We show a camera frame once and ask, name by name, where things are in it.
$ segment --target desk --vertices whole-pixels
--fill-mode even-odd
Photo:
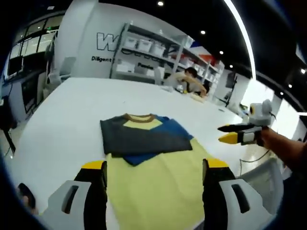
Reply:
[[[113,79],[69,78],[33,114],[8,161],[14,185],[25,183],[42,212],[47,199],[86,162],[105,158],[99,121],[124,113],[176,119],[213,156],[237,174],[245,146],[220,143],[217,127],[242,119],[228,110],[200,103],[157,85]],[[107,209],[107,226],[115,224]]]

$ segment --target white chair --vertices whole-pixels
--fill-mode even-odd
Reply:
[[[277,213],[283,198],[283,178],[277,159],[268,159],[238,179],[246,181],[260,194],[263,206],[270,214]]]
[[[60,85],[71,76],[71,70],[76,62],[76,57],[66,57],[59,71],[54,70],[48,74],[51,84]]]

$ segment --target computer monitor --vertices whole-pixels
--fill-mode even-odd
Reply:
[[[231,72],[228,74],[227,76],[227,81],[226,81],[226,88],[233,88],[233,86],[235,85],[235,81],[236,81],[236,73],[235,72]]]
[[[24,56],[24,71],[46,69],[45,52]]]
[[[9,60],[8,76],[18,72],[22,68],[23,57],[14,57]]]

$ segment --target led light strip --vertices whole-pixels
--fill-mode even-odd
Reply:
[[[234,6],[234,4],[232,3],[231,0],[224,0],[224,2],[226,3],[226,5],[228,6],[228,8],[230,9],[231,13],[233,14],[233,16],[236,19],[236,22],[238,23],[241,33],[243,35],[246,47],[248,49],[248,55],[249,55],[249,60],[250,60],[250,67],[251,67],[251,74],[252,74],[252,78],[254,80],[256,80],[256,66],[255,66],[255,59],[254,59],[254,55],[253,55],[253,49],[251,48],[251,43],[248,37],[248,32],[246,31],[246,28],[243,24],[243,21],[240,17],[239,12],[236,10],[236,7]]]
[[[307,116],[307,112],[297,112],[299,116]]]

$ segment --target black hair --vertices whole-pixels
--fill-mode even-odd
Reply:
[[[193,67],[186,68],[184,71],[192,74],[192,76],[195,78],[197,77],[197,71]]]

